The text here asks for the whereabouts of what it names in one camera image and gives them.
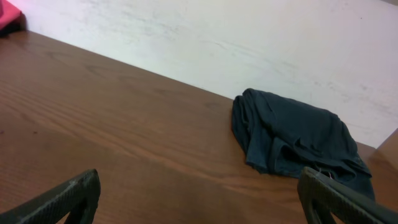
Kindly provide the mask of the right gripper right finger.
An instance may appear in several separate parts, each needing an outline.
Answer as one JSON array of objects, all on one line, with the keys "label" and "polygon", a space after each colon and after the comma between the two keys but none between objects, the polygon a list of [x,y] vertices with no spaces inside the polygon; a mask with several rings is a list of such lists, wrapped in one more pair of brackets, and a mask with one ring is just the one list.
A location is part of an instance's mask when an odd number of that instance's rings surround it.
[{"label": "right gripper right finger", "polygon": [[397,213],[310,167],[300,174],[297,192],[308,223],[397,223]]}]

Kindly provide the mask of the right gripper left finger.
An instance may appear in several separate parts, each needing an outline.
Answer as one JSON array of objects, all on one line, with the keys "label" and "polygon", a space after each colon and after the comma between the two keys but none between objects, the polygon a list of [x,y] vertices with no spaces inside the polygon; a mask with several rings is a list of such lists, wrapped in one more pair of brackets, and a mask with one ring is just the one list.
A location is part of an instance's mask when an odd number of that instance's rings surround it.
[{"label": "right gripper left finger", "polygon": [[92,223],[101,193],[96,169],[66,182],[1,214],[1,223]]}]

